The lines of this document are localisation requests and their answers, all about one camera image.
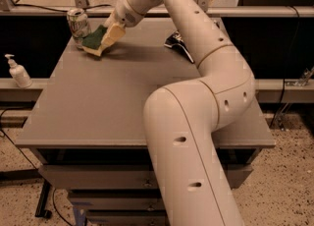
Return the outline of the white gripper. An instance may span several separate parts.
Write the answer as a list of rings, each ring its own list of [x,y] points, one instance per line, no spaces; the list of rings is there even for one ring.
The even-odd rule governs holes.
[[[114,10],[114,17],[110,16],[103,24],[107,30],[101,39],[101,46],[112,46],[125,35],[125,26],[127,28],[135,27],[144,16],[145,13],[141,0],[118,0]]]

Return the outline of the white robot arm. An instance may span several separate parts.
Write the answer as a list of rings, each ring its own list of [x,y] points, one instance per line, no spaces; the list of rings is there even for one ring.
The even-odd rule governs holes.
[[[143,110],[170,225],[244,226],[212,134],[247,110],[255,96],[253,73],[193,0],[120,0],[107,22],[133,27],[159,4],[165,5],[200,74],[155,90]]]

